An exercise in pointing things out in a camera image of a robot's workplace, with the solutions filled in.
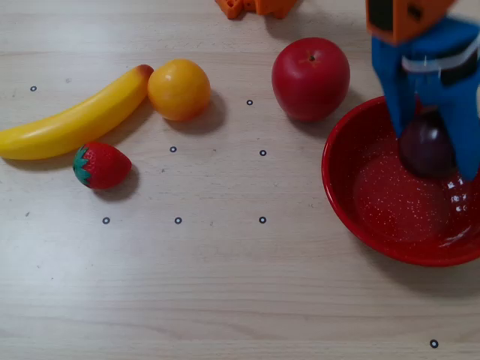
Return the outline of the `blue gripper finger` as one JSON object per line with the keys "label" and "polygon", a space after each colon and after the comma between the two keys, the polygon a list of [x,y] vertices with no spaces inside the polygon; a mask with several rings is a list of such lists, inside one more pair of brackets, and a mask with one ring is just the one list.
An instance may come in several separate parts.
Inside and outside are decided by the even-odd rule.
{"label": "blue gripper finger", "polygon": [[439,104],[458,171],[466,181],[472,181],[479,171],[477,88],[476,84],[443,86]]}
{"label": "blue gripper finger", "polygon": [[385,91],[385,101],[396,137],[401,137],[416,113],[416,95],[413,91]]}

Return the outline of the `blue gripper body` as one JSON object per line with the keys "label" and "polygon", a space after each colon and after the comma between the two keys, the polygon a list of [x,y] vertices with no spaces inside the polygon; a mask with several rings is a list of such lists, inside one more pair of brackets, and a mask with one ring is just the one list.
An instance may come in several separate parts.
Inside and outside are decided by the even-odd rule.
{"label": "blue gripper body", "polygon": [[446,16],[399,45],[373,37],[372,62],[382,80],[432,75],[442,86],[479,86],[479,24]]}

